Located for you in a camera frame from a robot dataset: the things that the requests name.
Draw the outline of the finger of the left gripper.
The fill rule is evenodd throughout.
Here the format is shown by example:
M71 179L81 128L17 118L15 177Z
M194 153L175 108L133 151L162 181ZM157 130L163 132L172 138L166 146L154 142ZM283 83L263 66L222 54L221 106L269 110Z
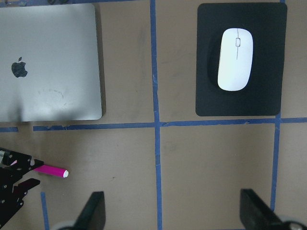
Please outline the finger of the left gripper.
M31 155L12 152L9 154L10 167L21 173L22 175L44 165L44 162L38 159L33 159Z
M21 182L17 186L13 187L13 197L15 199L23 199L23 197L27 195L29 190L38 185L40 185L40 180L34 178L30 178L24 182Z

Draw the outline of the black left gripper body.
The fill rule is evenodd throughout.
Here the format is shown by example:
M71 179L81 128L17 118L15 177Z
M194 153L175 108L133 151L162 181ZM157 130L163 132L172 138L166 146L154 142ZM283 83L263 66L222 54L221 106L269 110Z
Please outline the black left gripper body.
M5 224L19 211L23 206L18 195L14 193L14 184L21 178L18 171L12 163L7 163L5 150L0 151L0 227Z

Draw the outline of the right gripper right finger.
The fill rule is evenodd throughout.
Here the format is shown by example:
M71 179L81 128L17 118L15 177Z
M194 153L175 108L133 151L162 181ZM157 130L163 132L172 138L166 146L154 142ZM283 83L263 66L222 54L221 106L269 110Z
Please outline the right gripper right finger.
M239 217L246 230L288 229L252 189L240 190Z

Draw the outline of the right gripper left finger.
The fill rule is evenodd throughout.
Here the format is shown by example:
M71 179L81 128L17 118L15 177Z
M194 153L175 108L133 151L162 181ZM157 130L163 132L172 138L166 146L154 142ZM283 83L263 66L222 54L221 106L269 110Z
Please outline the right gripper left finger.
M75 221L73 230L103 230L106 224L104 192L93 192Z

